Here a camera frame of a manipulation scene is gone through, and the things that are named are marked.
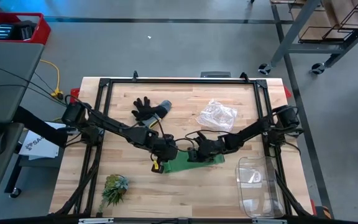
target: black glove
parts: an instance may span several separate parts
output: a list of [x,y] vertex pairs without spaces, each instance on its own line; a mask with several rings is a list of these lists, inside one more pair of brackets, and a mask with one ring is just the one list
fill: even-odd
[[133,110],[131,112],[136,117],[136,121],[141,121],[141,124],[152,128],[156,124],[157,119],[162,119],[167,115],[172,104],[168,100],[164,100],[160,105],[152,108],[150,106],[150,100],[145,96],[144,105],[139,98],[134,101],[134,105],[137,111]]

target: green cloth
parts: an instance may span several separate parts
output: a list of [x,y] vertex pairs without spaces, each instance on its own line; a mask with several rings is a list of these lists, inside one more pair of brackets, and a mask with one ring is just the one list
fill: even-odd
[[187,152],[178,151],[176,159],[163,162],[164,174],[209,166],[213,164],[220,164],[224,162],[224,156],[222,154],[215,156],[213,162],[187,162],[188,158],[189,155]]

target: red bin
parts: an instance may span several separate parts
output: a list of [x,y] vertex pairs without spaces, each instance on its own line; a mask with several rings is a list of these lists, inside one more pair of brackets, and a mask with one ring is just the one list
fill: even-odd
[[48,41],[50,27],[47,24],[47,21],[44,19],[44,15],[42,13],[20,13],[20,12],[0,12],[0,24],[12,24],[15,22],[20,22],[21,20],[18,16],[32,16],[39,17],[39,21],[37,26],[35,27],[34,33],[30,40],[0,40],[1,42],[23,42],[23,43],[38,43],[38,44],[46,44]]

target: yellow object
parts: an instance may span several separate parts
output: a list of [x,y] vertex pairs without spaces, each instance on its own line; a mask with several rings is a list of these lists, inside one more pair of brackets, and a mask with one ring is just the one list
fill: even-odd
[[60,71],[59,71],[59,68],[52,62],[49,62],[47,60],[40,60],[40,62],[43,62],[43,63],[47,63],[51,66],[53,66],[55,69],[56,69],[56,72],[57,72],[57,84],[56,84],[56,89],[53,93],[51,93],[50,95],[53,96],[54,98],[58,98],[59,100],[62,100],[63,99],[63,92],[59,89],[59,84],[60,84]]
[[154,169],[158,170],[158,163],[157,163],[157,161],[153,161],[153,163],[154,163]]

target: clear plastic bag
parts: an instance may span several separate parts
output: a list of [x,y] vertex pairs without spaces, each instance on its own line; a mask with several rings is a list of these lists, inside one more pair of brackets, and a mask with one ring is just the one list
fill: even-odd
[[196,120],[199,124],[216,131],[231,131],[236,116],[236,109],[223,106],[220,102],[212,99]]

